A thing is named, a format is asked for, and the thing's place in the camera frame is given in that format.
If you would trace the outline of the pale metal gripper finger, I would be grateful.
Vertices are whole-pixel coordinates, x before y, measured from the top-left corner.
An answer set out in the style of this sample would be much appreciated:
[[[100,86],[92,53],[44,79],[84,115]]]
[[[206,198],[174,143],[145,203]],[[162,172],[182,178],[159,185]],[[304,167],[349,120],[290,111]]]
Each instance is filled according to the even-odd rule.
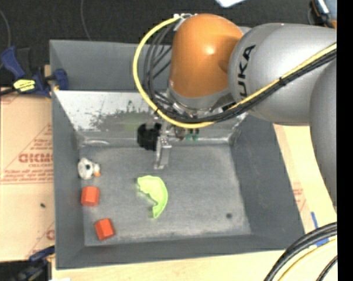
[[[154,160],[154,169],[159,169],[160,161],[161,161],[161,154],[162,154],[162,145],[160,143],[156,144],[155,150],[155,160]]]
[[[169,160],[170,160],[170,155],[172,151],[172,145],[171,144],[165,144],[162,146],[162,168],[164,169],[165,167],[168,166]]]

